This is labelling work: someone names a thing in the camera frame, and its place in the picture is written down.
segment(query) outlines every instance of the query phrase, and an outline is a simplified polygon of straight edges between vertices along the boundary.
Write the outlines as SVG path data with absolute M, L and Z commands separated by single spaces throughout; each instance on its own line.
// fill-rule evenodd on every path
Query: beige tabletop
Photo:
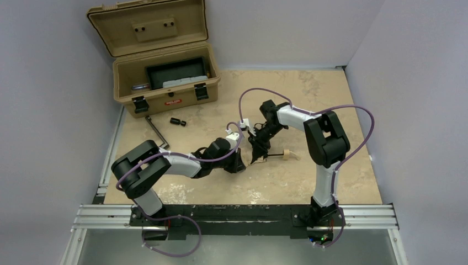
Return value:
M 219 98 L 216 102 L 171 110 L 152 116 L 152 121 L 169 142 L 171 151 L 194 152 L 209 146 L 217 137 L 225 137 L 229 121 L 239 121 L 238 99 L 252 87 L 263 87 L 289 97 L 299 108 L 319 111 L 328 107 L 353 103 L 344 72 L 341 70 L 314 71 L 221 71 Z M 261 103 L 280 97 L 263 91 L 247 93 L 242 100 L 242 114 L 254 123 L 263 123 L 259 111 Z M 363 140 L 354 109 L 336 111 L 348 135 L 351 149 Z M 175 117 L 187 121 L 182 127 L 169 123 Z M 160 140 L 144 118 L 126 115 L 116 159 L 152 139 Z M 254 163 L 238 174 L 214 169 L 201 179 L 184 176 L 163 176 L 154 190 L 166 204 L 307 204 L 315 188 L 315 164 L 309 156 L 302 131 L 282 130 L 271 140 L 270 153 L 289 149 L 301 160 L 270 157 L 264 163 Z M 247 139 L 241 144 L 243 153 L 250 153 Z M 105 203 L 127 204 L 131 201 L 115 189 L 116 179 L 110 179 Z M 381 198 L 366 148 L 343 165 L 338 182 L 338 199 L 343 204 L 381 204 Z

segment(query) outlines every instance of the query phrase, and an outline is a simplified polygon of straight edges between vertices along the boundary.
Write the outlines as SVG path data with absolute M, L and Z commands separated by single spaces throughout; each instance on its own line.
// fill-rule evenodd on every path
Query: white wall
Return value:
M 119 109 L 85 16 L 99 3 L 0 4 L 2 264 L 57 264 L 96 191 Z
M 221 68 L 346 65 L 384 0 L 206 0 Z
M 346 68 L 375 115 L 368 149 L 410 264 L 468 261 L 467 14 L 467 1 L 388 0 Z

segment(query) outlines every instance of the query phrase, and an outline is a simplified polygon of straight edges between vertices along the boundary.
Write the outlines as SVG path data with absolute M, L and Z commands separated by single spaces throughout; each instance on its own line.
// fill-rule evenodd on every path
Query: purple cable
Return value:
M 190 160 L 194 160 L 194 161 L 200 161 L 200 162 L 217 162 L 217 161 L 221 161 L 223 159 L 225 159 L 226 157 L 229 157 L 231 154 L 233 154 L 234 152 L 237 151 L 237 148 L 239 147 L 239 145 L 241 144 L 241 141 L 242 139 L 244 138 L 244 135 L 242 134 L 242 130 L 240 128 L 240 126 L 237 124 L 237 123 L 234 123 L 234 122 L 229 122 L 227 125 L 226 125 L 226 129 L 229 129 L 229 125 L 231 124 L 234 124 L 237 129 L 238 129 L 238 132 L 239 132 L 239 135 L 240 135 L 240 138 L 239 140 L 237 141 L 237 144 L 236 144 L 236 147 L 234 147 L 229 153 L 227 153 L 226 155 L 222 156 L 222 157 L 219 157 L 219 158 L 215 158 L 215 159 L 200 159 L 200 158 L 196 158 L 196 157 L 192 157 L 192 156 L 187 156 L 183 153 L 176 153 L 176 152 L 164 152 L 164 153 L 157 153 L 155 155 L 152 155 L 150 157 L 148 157 L 147 159 L 141 161 L 140 163 L 138 163 L 136 166 L 134 166 L 131 170 L 129 170 L 127 173 L 125 173 L 118 181 L 117 181 L 117 184 L 115 185 L 115 188 L 120 190 L 120 191 L 123 191 L 122 188 L 120 188 L 119 186 L 122 184 L 122 182 L 127 178 L 128 175 L 130 175 L 131 173 L 133 173 L 137 168 L 140 168 L 143 164 L 145 163 L 148 163 L 149 161 L 157 158 L 157 157 L 160 157 L 160 156 L 165 156 L 165 155 L 175 155 L 175 156 L 182 156 L 182 157 L 185 157 L 185 158 L 188 158 Z M 183 253 L 183 254 L 172 254 L 172 253 L 168 253 L 168 252 L 165 252 L 165 251 L 162 251 L 162 250 L 158 250 L 154 247 L 151 247 L 150 245 L 148 245 L 146 242 L 145 242 L 145 238 L 144 238 L 144 234 L 142 233 L 141 235 L 141 239 L 143 241 L 143 245 L 147 248 L 149 248 L 150 250 L 152 251 L 155 251 L 155 252 L 158 252 L 160 254 L 163 254 L 163 255 L 166 255 L 168 257 L 186 257 L 190 254 L 192 254 L 193 252 L 195 252 L 197 250 L 197 248 L 200 246 L 200 243 L 201 243 L 201 229 L 200 229 L 200 226 L 196 223 L 195 220 L 193 220 L 192 218 L 188 217 L 188 216 L 183 216 L 183 215 L 177 215 L 177 216 L 168 216 L 168 217 L 164 217 L 164 218 L 153 218 L 149 215 L 147 215 L 143 209 L 138 206 L 140 212 L 143 214 L 143 216 L 148 219 L 148 220 L 151 220 L 151 221 L 165 221 L 165 220 L 170 220 L 170 219 L 174 219 L 174 218 L 183 218 L 183 219 L 186 219 L 186 220 L 189 220 L 190 222 L 192 222 L 196 229 L 198 230 L 198 241 L 196 243 L 196 245 L 189 251 L 189 252 L 186 252 L 186 253 Z
M 372 134 L 372 132 L 374 131 L 374 125 L 375 125 L 375 120 L 374 120 L 374 116 L 372 115 L 372 113 L 364 108 L 364 107 L 361 107 L 361 106 L 358 106 L 358 105 L 352 105 L 352 104 L 348 104 L 348 105 L 339 105 L 339 106 L 335 106 L 335 107 L 331 107 L 331 108 L 328 108 L 328 109 L 324 109 L 324 110 L 321 110 L 319 112 L 308 112 L 306 110 L 303 110 L 303 109 L 299 109 L 299 108 L 296 108 L 293 106 L 293 102 L 291 101 L 291 99 L 287 98 L 286 96 L 278 93 L 278 92 L 275 92 L 273 90 L 269 90 L 269 89 L 266 89 L 266 88 L 250 88 L 246 91 L 244 91 L 242 94 L 241 94 L 241 97 L 239 98 L 239 116 L 241 117 L 241 122 L 243 123 L 244 120 L 243 120 L 243 117 L 242 117 L 242 111 L 241 111 L 241 99 L 242 97 L 249 91 L 252 91 L 252 90 L 262 90 L 262 91 L 267 91 L 267 92 L 270 92 L 270 93 L 273 93 L 273 94 L 276 94 L 284 99 L 286 99 L 287 101 L 289 101 L 289 105 L 291 106 L 291 108 L 297 112 L 300 112 L 300 113 L 303 113 L 303 114 L 307 114 L 307 115 L 320 115 L 320 114 L 323 114 L 323 113 L 326 113 L 326 112 L 329 112 L 331 110 L 335 110 L 335 109 L 343 109 L 343 108 L 357 108 L 357 109 L 362 109 L 363 111 L 367 112 L 367 114 L 369 115 L 370 117 L 370 121 L 371 121 L 371 124 L 370 124 L 370 129 L 369 129 L 369 132 L 367 134 L 367 136 L 364 138 L 364 141 L 352 152 L 349 154 L 349 156 L 347 156 L 345 159 L 343 159 L 343 161 L 341 161 L 335 168 L 335 170 L 333 171 L 332 173 L 332 189 L 331 189 L 331 195 L 332 195 L 332 199 L 333 199 L 333 203 L 335 204 L 336 208 L 338 209 L 339 213 L 341 214 L 341 217 L 343 219 L 343 222 L 341 224 L 341 229 L 338 233 L 338 235 L 334 238 L 334 240 L 332 240 L 332 242 L 330 242 L 330 244 L 327 244 L 327 245 L 322 245 L 322 247 L 329 247 L 331 245 L 333 245 L 340 237 L 341 237 L 341 234 L 343 233 L 343 230 L 344 230 L 344 225 L 345 225 L 345 219 L 344 219 L 344 212 L 343 212 L 343 209 L 341 207 L 338 206 L 338 202 L 336 201 L 336 198 L 334 196 L 334 193 L 335 193 L 335 190 L 334 190 L 334 184 L 335 184 L 335 178 L 336 178 L 336 171 L 346 162 L 348 161 L 352 156 L 354 156 L 359 150 L 361 150 L 361 148 L 363 148 L 363 146 L 367 143 L 367 141 L 369 140 L 369 137 L 370 135 Z
M 291 99 L 287 98 L 287 97 L 284 96 L 284 95 L 281 95 L 281 94 L 278 93 L 278 92 L 275 92 L 275 91 L 273 91 L 273 90 L 269 90 L 269 89 L 266 89 L 266 88 L 261 88 L 261 87 L 250 88 L 250 89 L 244 91 L 244 92 L 241 94 L 241 97 L 239 98 L 239 116 L 241 117 L 241 122 L 242 122 L 242 123 L 244 122 L 244 119 L 243 119 L 243 117 L 242 117 L 241 100 L 242 100 L 242 97 L 243 97 L 247 92 L 252 91 L 252 90 L 261 90 L 261 91 L 267 91 L 267 92 L 273 93 L 273 94 L 275 94 L 275 95 L 277 95 L 277 96 L 280 96 L 280 97 L 286 99 L 287 101 L 289 101 L 289 105 L 290 105 L 291 107 L 293 107 L 293 104 L 292 104 L 293 102 L 291 101 Z

